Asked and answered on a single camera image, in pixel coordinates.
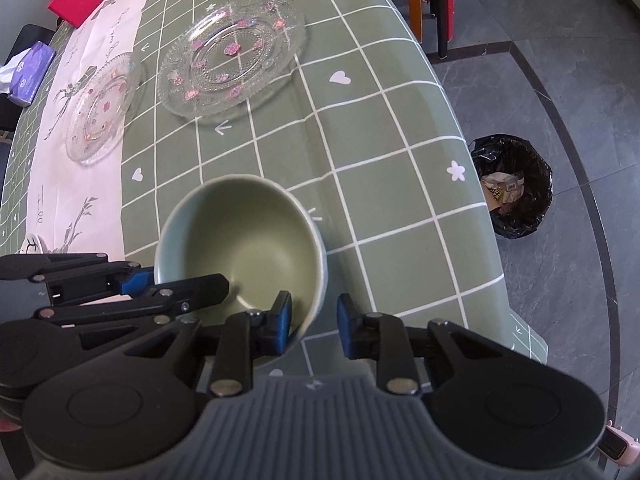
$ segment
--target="bowl rim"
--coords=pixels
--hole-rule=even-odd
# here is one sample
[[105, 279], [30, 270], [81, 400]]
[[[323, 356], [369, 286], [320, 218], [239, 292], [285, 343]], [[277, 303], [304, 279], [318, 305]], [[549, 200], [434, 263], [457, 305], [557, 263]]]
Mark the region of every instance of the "bowl rim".
[[287, 352], [289, 351], [289, 349], [293, 348], [297, 343], [299, 343], [302, 340], [302, 338], [306, 333], [306, 330], [308, 330], [311, 323], [316, 319], [316, 317], [318, 317], [318, 314], [322, 309], [322, 305], [324, 304], [324, 296], [326, 294], [326, 289], [328, 285], [328, 267], [326, 262], [326, 249], [324, 247], [324, 242], [322, 241], [322, 236], [320, 234], [320, 230], [318, 229], [318, 226], [311, 218], [311, 215], [306, 211], [306, 208], [300, 203], [300, 201], [290, 191], [282, 187], [277, 182], [274, 182], [273, 180], [269, 180], [268, 178], [264, 178], [264, 177], [250, 174], [250, 173], [246, 173], [246, 174], [233, 173], [233, 174], [227, 174], [227, 175], [219, 176], [216, 178], [212, 178], [211, 180], [207, 180], [206, 182], [203, 182], [198, 187], [188, 192], [184, 197], [182, 197], [180, 202], [178, 202], [177, 205], [175, 205], [175, 207], [172, 209], [171, 213], [169, 214], [168, 218], [164, 222], [164, 225], [162, 226], [162, 230], [158, 237], [158, 246], [156, 247], [156, 254], [154, 256], [154, 282], [156, 283], [156, 285], [159, 285], [162, 283], [160, 280], [160, 273], [161, 273], [160, 267], [158, 265], [159, 255], [162, 253], [162, 248], [164, 247], [166, 231], [171, 226], [171, 224], [175, 221], [175, 217], [178, 214], [178, 211], [180, 211], [180, 209], [182, 209], [187, 202], [192, 200], [194, 196], [202, 192], [203, 189], [207, 187], [215, 187], [223, 182], [228, 182], [233, 180], [255, 182], [262, 186], [270, 187], [271, 189], [278, 192], [280, 195], [286, 198], [291, 205], [294, 206], [294, 208], [297, 210], [299, 215], [305, 221], [306, 227], [308, 231], [311, 233], [311, 236], [314, 240], [314, 253], [316, 257], [316, 262], [318, 263], [318, 269], [316, 270], [316, 284], [317, 284], [316, 290], [314, 291], [314, 298], [308, 314], [305, 316], [305, 319], [303, 319], [300, 326], [289, 335], [289, 341], [287, 343], [287, 350], [286, 350]]

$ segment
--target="floor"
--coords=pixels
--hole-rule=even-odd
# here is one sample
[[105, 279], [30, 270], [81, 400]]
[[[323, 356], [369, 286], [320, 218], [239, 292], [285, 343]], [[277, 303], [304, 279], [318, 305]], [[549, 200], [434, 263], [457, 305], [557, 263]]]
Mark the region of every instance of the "floor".
[[640, 436], [640, 14], [617, 0], [456, 0], [449, 47], [473, 45], [434, 66], [466, 138], [523, 137], [554, 170], [538, 231], [498, 238], [511, 307], [549, 364]]

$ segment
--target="purple tissue package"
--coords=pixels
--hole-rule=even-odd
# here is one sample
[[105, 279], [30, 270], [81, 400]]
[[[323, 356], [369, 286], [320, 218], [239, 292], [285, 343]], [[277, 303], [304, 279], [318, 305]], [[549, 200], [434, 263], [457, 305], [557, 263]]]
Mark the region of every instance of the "purple tissue package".
[[30, 106], [55, 55], [56, 51], [41, 41], [33, 45], [15, 68], [9, 101], [22, 108]]

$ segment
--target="black trash bag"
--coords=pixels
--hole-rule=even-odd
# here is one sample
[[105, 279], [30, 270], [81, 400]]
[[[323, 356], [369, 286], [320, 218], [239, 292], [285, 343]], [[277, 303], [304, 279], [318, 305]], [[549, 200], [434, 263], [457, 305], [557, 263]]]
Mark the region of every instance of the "black trash bag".
[[524, 193], [506, 215], [490, 212], [494, 231], [505, 238], [522, 238], [535, 232], [553, 197], [553, 171], [528, 140], [505, 134], [474, 141], [471, 152], [478, 178], [501, 171], [524, 173]]

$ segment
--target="clear glass plate with pink flowers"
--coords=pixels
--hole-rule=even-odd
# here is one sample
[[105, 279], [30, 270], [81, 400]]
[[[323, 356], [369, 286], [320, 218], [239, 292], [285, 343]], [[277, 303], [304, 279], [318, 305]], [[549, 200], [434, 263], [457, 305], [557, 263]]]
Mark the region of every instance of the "clear glass plate with pink flowers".
[[167, 52], [158, 98], [188, 119], [211, 116], [260, 91], [305, 40], [303, 17], [286, 0], [211, 4]]
[[132, 52], [126, 52], [111, 59], [89, 80], [66, 133], [66, 154], [72, 161], [93, 164], [120, 142], [140, 76], [140, 64]]

